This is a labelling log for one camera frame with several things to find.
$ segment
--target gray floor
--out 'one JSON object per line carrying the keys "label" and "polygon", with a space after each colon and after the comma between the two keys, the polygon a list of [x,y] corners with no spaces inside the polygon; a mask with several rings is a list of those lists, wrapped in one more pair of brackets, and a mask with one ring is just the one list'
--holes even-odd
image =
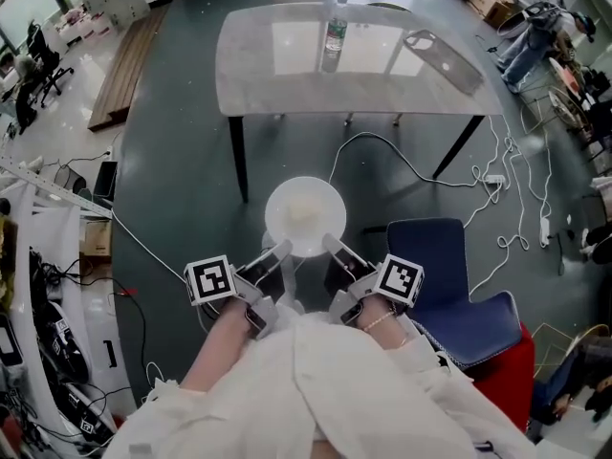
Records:
{"label": "gray floor", "polygon": [[[431,175],[458,134],[468,123],[461,116],[404,117],[399,129],[390,116],[355,116],[348,129],[343,116],[312,115],[245,118],[246,153],[251,201],[241,202],[230,134],[219,113],[215,82],[215,45],[229,11],[273,3],[322,0],[174,0],[153,43],[139,83],[138,99],[126,124],[121,154],[124,158],[116,197],[120,219],[175,271],[189,261],[226,253],[234,265],[256,257],[264,227],[264,208],[272,191],[298,175],[329,176],[339,146],[360,131],[379,133],[397,144],[417,169]],[[504,106],[505,117],[529,156],[534,189],[542,194],[547,175],[543,139],[539,132],[523,136],[519,98],[504,87],[490,58],[474,37],[490,44],[497,38],[460,0],[349,0],[353,3],[389,2],[447,22],[470,43],[490,73]],[[500,135],[504,121],[492,118]],[[527,193],[527,168],[516,163],[525,201],[523,234],[531,248],[518,244],[510,262],[493,280],[474,293],[482,299],[501,290],[511,291],[521,319],[534,330],[547,321],[569,334],[592,323],[596,289],[602,270],[583,264],[571,229],[602,221],[597,200],[583,201],[593,173],[584,164],[575,142],[559,124],[551,125],[554,175],[549,185],[553,206],[552,232],[560,232],[565,274],[558,276],[559,250],[554,242],[542,250],[538,242],[539,202]],[[473,164],[483,166],[494,149],[489,122],[483,121],[441,180],[469,182]],[[503,173],[498,162],[492,173]],[[466,221],[486,201],[481,188],[426,185],[381,142],[360,140],[345,149],[339,160],[335,187],[348,211],[345,242],[372,261],[385,252],[383,237],[364,238],[360,230],[389,221],[450,216]],[[497,206],[477,215],[468,227],[467,257],[470,284],[486,277],[504,259],[497,247],[499,235],[516,233],[521,205],[513,188]],[[298,272],[298,296],[307,308],[322,309],[329,297],[322,288],[323,257],[308,261]],[[137,291],[146,315],[144,363],[156,362],[168,379],[180,380],[199,350],[204,333],[184,285],[145,253],[119,227],[114,232],[114,275]],[[123,354],[137,397],[147,391],[142,371],[142,323],[134,305],[117,301]]]}

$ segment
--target power strip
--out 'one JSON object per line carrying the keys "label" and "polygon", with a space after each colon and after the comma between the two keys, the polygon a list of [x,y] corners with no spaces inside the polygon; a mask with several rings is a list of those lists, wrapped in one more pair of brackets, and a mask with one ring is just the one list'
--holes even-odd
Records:
{"label": "power strip", "polygon": [[491,186],[506,186],[506,177],[503,175],[487,175],[485,177],[485,184]]}
{"label": "power strip", "polygon": [[542,247],[548,247],[550,244],[549,237],[551,235],[551,223],[548,218],[539,220],[539,242]]}

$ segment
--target red chair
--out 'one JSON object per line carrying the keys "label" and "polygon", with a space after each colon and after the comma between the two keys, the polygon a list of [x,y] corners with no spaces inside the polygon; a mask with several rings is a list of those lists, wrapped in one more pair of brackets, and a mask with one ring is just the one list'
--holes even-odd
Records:
{"label": "red chair", "polygon": [[532,336],[522,323],[521,328],[522,338],[517,345],[464,372],[524,432],[534,391],[536,352]]}

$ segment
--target navy chair seat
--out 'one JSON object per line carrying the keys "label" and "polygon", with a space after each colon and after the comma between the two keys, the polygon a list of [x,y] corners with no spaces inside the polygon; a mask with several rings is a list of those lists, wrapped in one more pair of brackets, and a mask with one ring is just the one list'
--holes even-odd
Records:
{"label": "navy chair seat", "polygon": [[408,316],[459,367],[472,367],[520,342],[520,320],[510,293],[470,301],[461,221],[394,222],[387,227],[387,243],[391,254],[424,268],[425,281]]}

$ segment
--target marble tabletop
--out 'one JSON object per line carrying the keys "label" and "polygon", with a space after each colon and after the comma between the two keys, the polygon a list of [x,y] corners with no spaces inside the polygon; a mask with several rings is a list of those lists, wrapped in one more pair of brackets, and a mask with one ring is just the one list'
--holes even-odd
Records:
{"label": "marble tabletop", "polygon": [[333,12],[308,3],[229,13],[216,54],[221,112],[501,114],[482,67],[451,30],[413,12],[349,4],[342,48],[331,52]]}

